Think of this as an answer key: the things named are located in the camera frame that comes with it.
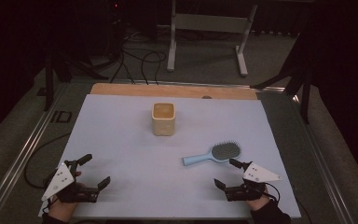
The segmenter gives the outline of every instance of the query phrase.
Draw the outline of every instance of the white table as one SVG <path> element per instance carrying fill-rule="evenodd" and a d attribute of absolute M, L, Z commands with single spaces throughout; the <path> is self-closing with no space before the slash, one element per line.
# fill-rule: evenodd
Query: white table
<path fill-rule="evenodd" d="M 250 217 L 244 202 L 228 202 L 213 179 L 228 187 L 242 183 L 242 170 L 228 163 L 203 161 L 184 166 L 185 156 L 206 153 L 219 142 L 234 140 L 241 147 L 239 161 L 254 161 L 282 176 L 272 182 L 281 193 L 280 208 L 300 217 L 288 176 L 261 102 L 242 100 L 241 88 L 190 88 L 137 85 L 99 85 L 92 93 L 126 95 L 87 96 L 61 161 L 91 153 L 93 159 L 78 170 L 79 182 L 94 187 L 107 176 L 111 184 L 97 203 L 82 203 L 75 217 L 123 219 L 232 219 Z M 136 96 L 143 91 L 146 95 Z M 232 92 L 240 99 L 180 98 L 172 95 Z M 171 97 L 156 96 L 167 94 Z M 171 102 L 176 108 L 173 136 L 152 133 L 151 108 Z M 269 193 L 277 195 L 269 188 Z"/>

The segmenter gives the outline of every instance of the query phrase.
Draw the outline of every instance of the hairbrush bristles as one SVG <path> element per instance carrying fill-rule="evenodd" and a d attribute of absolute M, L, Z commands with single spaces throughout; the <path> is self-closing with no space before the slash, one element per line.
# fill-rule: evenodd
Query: hairbrush bristles
<path fill-rule="evenodd" d="M 241 147 L 237 142 L 227 141 L 218 143 L 212 148 L 212 155 L 220 161 L 236 158 L 241 154 Z"/>

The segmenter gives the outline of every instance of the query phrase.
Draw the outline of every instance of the robotic hand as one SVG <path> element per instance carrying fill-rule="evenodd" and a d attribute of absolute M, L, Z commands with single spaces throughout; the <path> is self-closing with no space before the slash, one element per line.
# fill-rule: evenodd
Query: robotic hand
<path fill-rule="evenodd" d="M 243 184 L 238 187 L 227 188 L 224 183 L 215 179 L 214 184 L 225 192 L 227 200 L 232 201 L 253 201 L 261 198 L 262 195 L 269 196 L 275 202 L 277 199 L 265 192 L 266 181 L 281 180 L 279 175 L 256 165 L 253 162 L 240 162 L 230 159 L 229 163 L 237 168 L 243 168 Z"/>
<path fill-rule="evenodd" d="M 63 203 L 96 203 L 100 191 L 109 185 L 110 176 L 101 181 L 97 188 L 85 188 L 76 183 L 77 166 L 81 166 L 91 159 L 92 155 L 87 154 L 77 161 L 63 162 L 55 172 L 48 176 L 42 201 L 57 195 Z"/>

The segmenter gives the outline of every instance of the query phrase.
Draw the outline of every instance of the hairbrush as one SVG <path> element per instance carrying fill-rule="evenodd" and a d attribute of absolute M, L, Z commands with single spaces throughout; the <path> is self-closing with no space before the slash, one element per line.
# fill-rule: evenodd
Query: hairbrush
<path fill-rule="evenodd" d="M 183 157 L 184 165 L 191 165 L 199 161 L 212 160 L 225 162 L 229 159 L 238 158 L 241 154 L 241 147 L 237 142 L 223 142 L 214 145 L 210 152 L 197 156 Z"/>

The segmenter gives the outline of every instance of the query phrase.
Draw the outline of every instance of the metal frame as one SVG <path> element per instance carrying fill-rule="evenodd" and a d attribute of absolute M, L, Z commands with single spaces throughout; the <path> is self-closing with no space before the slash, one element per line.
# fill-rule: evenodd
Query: metal frame
<path fill-rule="evenodd" d="M 206 15 L 191 15 L 176 13 L 176 0 L 172 0 L 172 16 L 171 16 L 171 44 L 168 54 L 167 70 L 169 72 L 175 69 L 176 55 L 176 29 L 185 30 L 201 30 L 216 31 L 243 34 L 241 44 L 235 47 L 240 74 L 243 77 L 248 75 L 245 59 L 243 57 L 243 49 L 252 28 L 252 22 L 255 17 L 257 5 L 252 6 L 251 12 L 247 18 L 234 17 L 216 17 Z"/>

